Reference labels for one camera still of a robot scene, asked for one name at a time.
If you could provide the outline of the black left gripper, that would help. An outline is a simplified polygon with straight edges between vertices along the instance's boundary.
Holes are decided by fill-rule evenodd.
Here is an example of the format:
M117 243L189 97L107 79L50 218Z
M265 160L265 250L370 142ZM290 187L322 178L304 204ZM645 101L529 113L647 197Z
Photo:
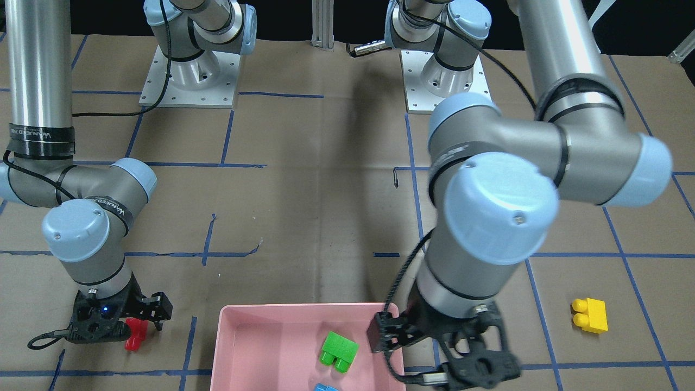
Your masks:
M422 386L444 390L493 389L519 378L519 360L509 351L504 322L496 302L480 305L471 318L442 314L422 299L412 299L407 315L374 314L367 329L373 354L393 352L431 338L444 348L445 362L437 370L414 375Z

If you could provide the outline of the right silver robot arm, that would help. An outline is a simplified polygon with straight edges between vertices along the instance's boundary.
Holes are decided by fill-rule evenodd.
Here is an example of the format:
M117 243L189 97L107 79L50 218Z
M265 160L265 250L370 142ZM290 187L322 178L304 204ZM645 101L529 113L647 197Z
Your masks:
M147 22L166 57L163 87L203 91L221 80L215 52L254 51L257 15L236 1L146 1ZM78 287L68 327L28 342L40 350L65 339L74 344L119 342L136 334L126 319L161 331L172 317L164 292L142 294L123 238L151 200L158 179L144 162L125 157L106 169L76 165L72 111L71 22L68 1L7 1L12 119L2 157L2 198L47 208L41 230L50 252Z

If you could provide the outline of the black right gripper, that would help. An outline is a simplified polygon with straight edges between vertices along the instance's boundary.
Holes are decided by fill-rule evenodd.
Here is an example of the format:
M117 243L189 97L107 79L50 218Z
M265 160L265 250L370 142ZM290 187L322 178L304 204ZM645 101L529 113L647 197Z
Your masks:
M145 297L134 276L122 291L106 299L78 291L65 339L74 344L127 340L132 330L123 321L125 318L149 321L157 331L163 331L164 322L171 320L172 309L165 292Z

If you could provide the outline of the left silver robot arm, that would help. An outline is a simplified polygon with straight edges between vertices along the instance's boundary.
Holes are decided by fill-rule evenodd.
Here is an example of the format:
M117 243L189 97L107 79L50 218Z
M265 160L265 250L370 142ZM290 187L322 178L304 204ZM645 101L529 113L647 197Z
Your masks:
M643 207L673 161L659 139L628 129L580 1L509 1L535 96L533 121L506 118L486 92L444 99L429 119L428 193L437 224L401 267L368 328L400 383L492 389L518 378L495 297L541 247L561 200Z

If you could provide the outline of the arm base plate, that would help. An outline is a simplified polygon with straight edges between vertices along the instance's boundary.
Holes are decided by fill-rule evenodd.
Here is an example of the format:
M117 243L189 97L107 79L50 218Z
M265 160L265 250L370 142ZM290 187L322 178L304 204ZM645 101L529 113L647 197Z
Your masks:
M440 65L431 52L400 53L408 114L431 114L445 99L460 92L474 92L491 100L480 56L472 67L450 70Z
M243 57L205 51L188 62L173 61L161 108L233 109Z

